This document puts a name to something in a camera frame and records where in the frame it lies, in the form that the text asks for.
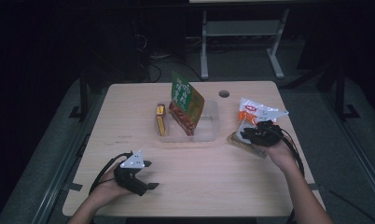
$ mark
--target gray floor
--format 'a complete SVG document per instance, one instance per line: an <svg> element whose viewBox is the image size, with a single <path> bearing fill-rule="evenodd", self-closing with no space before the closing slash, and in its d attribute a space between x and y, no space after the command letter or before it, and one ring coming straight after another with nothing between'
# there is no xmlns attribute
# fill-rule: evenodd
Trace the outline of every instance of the gray floor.
<svg viewBox="0 0 375 224"><path fill-rule="evenodd" d="M277 53L285 73L282 80L272 72L265 51L268 46L268 41L258 41L249 48L210 53L209 81L272 80L277 85L284 85L306 72L296 69L304 41L282 42ZM172 70L189 81L200 81L193 72L200 72L199 52L187 55L188 66L175 58L154 64L161 69L159 82L170 82ZM149 74L154 80L159 70L150 66ZM290 112L316 183L320 185L326 209L335 223L374 223L326 189L334 190L375 218L375 191L353 148L353 145L361 146L375 169L375 111L360 88L347 79L345 103L354 105L361 118L340 122L329 103L334 93L317 91L314 87L317 80L318 77L315 77L293 90L280 90L286 109ZM79 163L76 153L85 136L91 132L105 96L106 90L102 94L91 93L90 113L84 121L79 122L78 119L68 118L72 108L79 105L78 81L71 86L0 216L0 223L67 221L62 207L66 189ZM351 130L356 142L348 138L345 129ZM95 221L124 223L125 218L97 217ZM260 217L257 223L285 223L285 217Z"/></svg>

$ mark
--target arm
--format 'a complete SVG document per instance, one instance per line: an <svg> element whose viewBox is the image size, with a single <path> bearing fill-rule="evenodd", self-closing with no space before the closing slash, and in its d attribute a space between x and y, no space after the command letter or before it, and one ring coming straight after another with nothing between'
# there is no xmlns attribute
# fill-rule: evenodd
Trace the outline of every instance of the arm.
<svg viewBox="0 0 375 224"><path fill-rule="evenodd" d="M274 164L284 173L297 223L333 223L300 173L286 143L280 141L275 146L259 148L265 150Z"/></svg>
<svg viewBox="0 0 375 224"><path fill-rule="evenodd" d="M101 181L106 181L97 186L89 197L79 206L74 215L68 220L68 224L90 224L97 211L109 204L116 198L129 194L130 191L120 187L114 178L113 171L117 167L116 164L112 169L106 172Z"/></svg>

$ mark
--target transparent tray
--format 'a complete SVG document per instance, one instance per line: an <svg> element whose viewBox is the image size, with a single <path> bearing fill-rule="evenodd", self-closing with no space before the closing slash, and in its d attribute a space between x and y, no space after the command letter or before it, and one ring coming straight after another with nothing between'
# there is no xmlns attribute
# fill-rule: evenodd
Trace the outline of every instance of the transparent tray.
<svg viewBox="0 0 375 224"><path fill-rule="evenodd" d="M166 108L168 108L170 101L158 102L158 104L165 104ZM176 122L173 116L168 113L168 111L164 118L164 125L166 136L160 136L158 123L155 118L155 131L161 142L213 142L216 140L219 131L217 102L214 100L205 100L199 123L194 130L194 136L187 136L182 127Z"/></svg>

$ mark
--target wooden table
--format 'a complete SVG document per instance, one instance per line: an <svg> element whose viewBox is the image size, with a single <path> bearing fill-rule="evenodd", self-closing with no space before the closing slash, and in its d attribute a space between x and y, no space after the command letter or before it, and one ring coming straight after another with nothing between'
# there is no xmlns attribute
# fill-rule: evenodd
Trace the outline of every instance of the wooden table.
<svg viewBox="0 0 375 224"><path fill-rule="evenodd" d="M160 185L143 197L122 197L97 215L120 217L287 217L292 210L281 171L267 158L232 146L227 137L238 129L241 97L285 109L274 83L192 82L206 100L216 100L220 130L214 142L162 143L154 126L157 102L171 99L171 83L117 84L109 88L90 141L76 172L63 212L71 216L87 198L90 185L111 158L142 150L152 165L138 173ZM220 91L230 96L222 98ZM312 173L288 116L278 124L295 140L308 183ZM322 203L319 193L314 194Z"/></svg>

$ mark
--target red logo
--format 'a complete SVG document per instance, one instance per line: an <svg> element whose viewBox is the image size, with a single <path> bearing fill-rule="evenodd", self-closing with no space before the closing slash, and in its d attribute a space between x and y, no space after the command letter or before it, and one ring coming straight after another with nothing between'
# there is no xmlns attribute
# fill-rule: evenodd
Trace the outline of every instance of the red logo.
<svg viewBox="0 0 375 224"><path fill-rule="evenodd" d="M246 105L245 109L250 110L250 111L254 111L254 112L257 111L257 109L255 107L253 107L252 105Z"/></svg>

